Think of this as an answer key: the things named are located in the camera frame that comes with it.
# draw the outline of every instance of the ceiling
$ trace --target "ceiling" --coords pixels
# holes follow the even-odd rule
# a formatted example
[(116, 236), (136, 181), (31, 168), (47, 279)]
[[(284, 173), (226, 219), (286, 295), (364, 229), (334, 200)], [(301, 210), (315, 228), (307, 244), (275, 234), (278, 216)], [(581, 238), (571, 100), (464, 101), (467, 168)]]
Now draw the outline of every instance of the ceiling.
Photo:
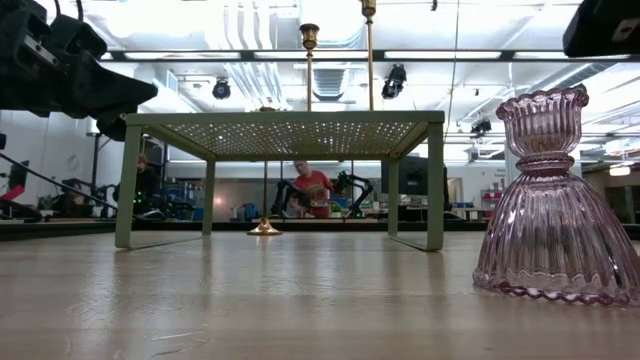
[[(53, 1), (40, 2), (52, 17)], [(301, 50), (298, 28), (304, 22), (316, 23), (321, 28), (318, 51), (336, 46), (366, 49), (364, 18), (357, 0), (85, 0), (83, 3), (87, 22), (115, 50)], [(500, 148), (504, 130), (493, 113), (501, 101), (514, 94), (582, 82), (591, 96), (583, 113), (585, 149), (593, 151), (612, 136), (637, 136), (640, 107), (630, 94), (640, 90), (640, 65), (625, 62), (592, 66), (562, 61), (562, 55), (557, 53), (562, 50), (562, 35), (579, 3), (579, 0), (439, 0), (437, 10), (432, 11), (431, 1), (378, 0), (373, 18), (376, 50), (529, 50), (527, 54), (532, 60), (407, 62), (405, 89), (393, 100), (380, 96), (392, 63), (375, 63), (376, 110), (444, 110), (450, 120), (447, 143), (461, 149), (474, 143), (464, 135), (471, 124), (488, 118), (495, 137), (486, 146)], [(63, 0), (62, 5), (63, 13), (75, 16), (75, 1)], [(535, 50), (555, 52), (538, 54)], [(542, 61), (550, 56), (556, 60)], [(160, 74), (156, 77), (170, 71), (179, 80), (181, 98), (194, 111), (249, 111), (265, 101), (291, 110), (306, 109), (304, 58), (299, 62), (245, 64), (165, 59), (124, 65), (133, 69), (134, 75), (138, 66), (152, 67), (155, 74)], [(333, 102), (316, 98), (314, 110), (368, 109), (367, 67), (361, 60), (316, 64), (314, 88), (320, 89), (318, 84), (327, 81), (327, 74), (335, 74), (336, 69), (344, 78), (337, 86), (342, 97)], [(230, 98), (213, 98), (211, 91), (217, 78), (229, 79)]]

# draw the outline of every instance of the cable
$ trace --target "cable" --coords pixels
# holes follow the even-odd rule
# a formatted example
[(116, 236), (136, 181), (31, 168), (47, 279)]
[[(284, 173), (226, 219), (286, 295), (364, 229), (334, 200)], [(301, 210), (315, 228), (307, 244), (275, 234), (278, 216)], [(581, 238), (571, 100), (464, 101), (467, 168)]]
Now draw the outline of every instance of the cable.
[(60, 0), (53, 0), (56, 4), (56, 17), (60, 16)]
[(458, 65), (458, 40), (460, 35), (460, 0), (456, 5), (456, 38), (453, 46), (453, 74), (451, 75), (451, 95), (449, 96), (449, 113), (447, 114), (447, 128), (444, 132), (443, 144), (447, 142), (447, 134), (449, 134), (449, 126), (451, 125), (451, 110), (453, 109), (453, 87), (456, 84), (456, 68)]
[(84, 9), (82, 8), (82, 0), (76, 0), (78, 6), (78, 21), (84, 21)]

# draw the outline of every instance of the pink glass candle holder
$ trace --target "pink glass candle holder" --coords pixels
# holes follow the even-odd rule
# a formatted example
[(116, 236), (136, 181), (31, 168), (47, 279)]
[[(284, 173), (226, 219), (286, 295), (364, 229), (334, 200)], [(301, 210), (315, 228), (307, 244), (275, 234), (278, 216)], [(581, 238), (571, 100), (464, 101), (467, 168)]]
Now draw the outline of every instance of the pink glass candle holder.
[(607, 203), (571, 174), (583, 88), (538, 91), (497, 110), (522, 172), (489, 223), (473, 281), (567, 303), (640, 304), (640, 260)]

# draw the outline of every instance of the man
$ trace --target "man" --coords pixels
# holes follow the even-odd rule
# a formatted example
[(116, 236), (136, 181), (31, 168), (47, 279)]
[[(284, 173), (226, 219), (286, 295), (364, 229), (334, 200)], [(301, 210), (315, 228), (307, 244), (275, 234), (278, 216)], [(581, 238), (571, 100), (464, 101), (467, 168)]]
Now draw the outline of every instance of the man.
[(309, 163), (306, 161), (295, 161), (293, 164), (299, 175), (293, 182), (294, 185), (304, 191), (311, 198), (312, 204), (323, 206), (315, 206), (311, 209), (305, 209), (298, 204), (296, 199), (291, 199), (291, 207), (299, 216), (309, 213), (316, 218), (328, 218), (331, 214), (331, 207), (327, 200), (329, 200), (329, 192), (333, 191), (333, 184), (331, 184), (329, 178), (327, 178), (327, 176), (321, 171), (309, 169)]
[(138, 176), (136, 177), (136, 194), (144, 199), (150, 199), (153, 195), (160, 192), (160, 180), (156, 176), (155, 171), (148, 167), (147, 157), (143, 154), (138, 155)]

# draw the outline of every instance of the perforated metal tabletop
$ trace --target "perforated metal tabletop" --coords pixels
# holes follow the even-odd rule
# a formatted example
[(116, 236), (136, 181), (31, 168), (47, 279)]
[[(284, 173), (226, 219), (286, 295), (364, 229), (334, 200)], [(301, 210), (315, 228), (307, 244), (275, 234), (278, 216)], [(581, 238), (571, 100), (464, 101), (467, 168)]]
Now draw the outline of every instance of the perforated metal tabletop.
[(215, 161), (388, 160), (423, 142), (444, 112), (139, 114), (127, 122)]
[[(136, 163), (143, 133), (207, 162), (202, 235), (211, 235), (219, 161), (381, 160), (389, 163), (389, 237), (423, 251), (442, 249), (444, 195), (442, 111), (134, 114), (127, 118), (116, 247), (131, 241)], [(398, 237), (399, 162), (429, 140), (429, 236)]]

